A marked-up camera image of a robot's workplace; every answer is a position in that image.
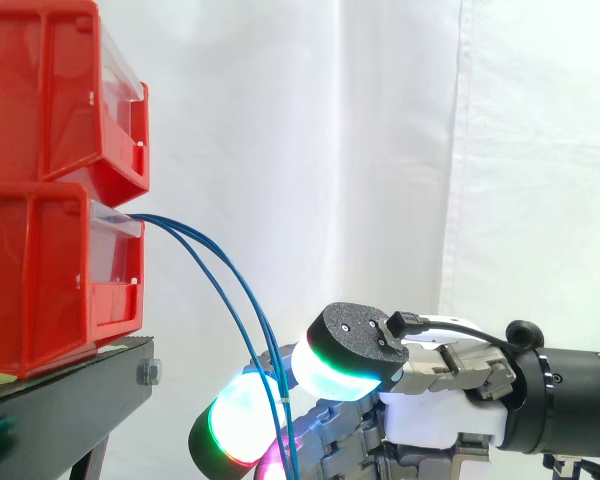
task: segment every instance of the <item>black cylindrical motor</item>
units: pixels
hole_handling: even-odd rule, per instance
[[[500,447],[600,457],[600,353],[538,348],[511,359],[518,376]]]

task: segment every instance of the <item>red plastic drawer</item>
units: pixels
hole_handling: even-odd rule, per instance
[[[76,361],[142,326],[144,232],[79,185],[0,185],[0,373]]]
[[[85,0],[0,1],[0,182],[149,188],[148,90]]]

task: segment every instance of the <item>metal bolt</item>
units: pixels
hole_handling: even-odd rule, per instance
[[[157,358],[146,360],[144,364],[144,384],[158,385],[162,379],[162,362]]]

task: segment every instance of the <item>blue cable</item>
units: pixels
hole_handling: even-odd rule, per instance
[[[205,273],[205,275],[207,276],[207,278],[209,279],[209,281],[213,284],[213,286],[215,287],[216,291],[218,292],[218,294],[220,295],[220,297],[224,301],[225,305],[229,309],[229,312],[231,313],[231,316],[235,320],[236,325],[238,326],[238,329],[240,330],[240,333],[242,334],[242,338],[243,338],[245,344],[247,345],[247,349],[249,350],[249,354],[251,355],[251,360],[253,361],[253,363],[256,366],[256,369],[258,370],[258,374],[260,375],[260,379],[262,380],[262,383],[264,385],[265,391],[267,393],[267,399],[269,400],[269,406],[271,407],[271,412],[273,414],[273,422],[274,422],[276,433],[277,433],[276,436],[277,436],[277,441],[278,441],[278,448],[280,450],[280,457],[281,457],[281,460],[283,462],[283,467],[284,467],[284,470],[285,470],[285,475],[286,475],[287,479],[290,479],[291,477],[290,477],[289,465],[288,465],[286,454],[285,454],[284,443],[282,441],[282,428],[280,427],[280,422],[278,420],[275,399],[273,398],[273,393],[271,392],[271,388],[269,387],[269,382],[266,379],[266,374],[264,372],[264,369],[262,368],[262,364],[260,363],[260,360],[258,359],[258,355],[256,354],[256,351],[255,351],[255,349],[253,347],[253,344],[251,343],[251,339],[249,338],[249,334],[247,333],[247,331],[246,331],[246,329],[245,329],[242,321],[240,320],[240,317],[238,316],[238,313],[236,312],[235,308],[231,304],[231,301],[227,297],[226,293],[224,292],[224,290],[222,289],[222,287],[220,286],[220,284],[218,283],[218,281],[216,280],[216,278],[209,271],[209,269],[204,264],[204,262],[202,261],[202,259],[198,256],[198,254],[196,253],[196,251],[191,247],[191,245],[189,245],[187,243],[187,241],[184,238],[182,238],[182,236],[180,236],[177,232],[175,232],[174,229],[172,229],[166,223],[161,222],[160,220],[157,220],[157,219],[154,219],[154,218],[149,218],[149,217],[147,217],[145,215],[130,215],[130,216],[132,218],[136,218],[138,220],[144,220],[144,221],[146,221],[148,223],[152,223],[152,224],[154,224],[154,225],[162,228],[163,230],[167,231],[176,240],[178,240],[182,244],[182,246],[187,249],[187,251],[194,258],[194,260],[196,261],[196,263],[200,266],[200,268],[202,269],[202,271]]]
[[[131,215],[131,217],[135,218],[137,220],[147,220],[149,222],[159,221],[159,222],[168,224],[173,229],[187,235],[188,237],[192,238],[193,240],[197,241],[198,243],[204,245],[206,248],[211,250],[218,258],[220,258],[220,260],[222,260],[223,263],[225,263],[225,265],[227,265],[229,267],[229,269],[234,273],[234,275],[236,276],[236,278],[242,285],[243,289],[245,290],[245,293],[249,297],[249,300],[251,301],[251,304],[253,305],[254,310],[256,311],[256,314],[258,316],[258,320],[260,321],[260,324],[263,328],[265,339],[267,341],[267,347],[269,349],[269,353],[270,353],[271,359],[272,359],[272,365],[274,367],[274,371],[276,372],[276,376],[278,377],[278,381],[279,381],[278,387],[280,390],[280,396],[282,398],[289,398],[288,380],[287,380],[286,372],[284,369],[282,356],[280,355],[278,343],[275,338],[275,335],[273,334],[271,325],[269,324],[269,321],[268,321],[264,311],[262,310],[262,307],[260,306],[257,299],[255,298],[255,295],[253,294],[251,288],[249,287],[247,282],[244,280],[244,277],[242,277],[240,272],[237,270],[237,268],[231,262],[231,260],[229,260],[228,256],[222,251],[222,249],[213,240],[211,240],[209,237],[207,237],[203,233],[195,230],[194,228],[192,228],[186,224],[180,223],[176,220],[172,220],[170,218],[162,217],[159,215],[151,215],[151,214],[137,214],[137,215]],[[294,429],[293,429],[293,416],[291,413],[291,406],[288,402],[284,402],[283,408],[285,410],[285,416],[287,419],[290,457],[291,457],[291,462],[292,462],[292,466],[293,466],[293,471],[294,471],[295,478],[299,479],[300,476],[298,473],[299,469],[298,469],[297,448],[296,448],[296,444],[295,444],[295,433],[294,433]]]

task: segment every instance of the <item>white wall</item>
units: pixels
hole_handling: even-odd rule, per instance
[[[600,349],[571,329],[600,334],[600,0],[466,0],[462,37],[460,0],[99,4],[151,90],[151,192],[122,210],[216,239],[281,343],[331,301],[440,300],[492,333],[524,317],[552,345]],[[146,279],[142,333],[165,374],[113,433],[102,478],[202,479],[188,431],[247,352],[153,228]],[[494,462],[489,478],[547,476],[536,457]]]

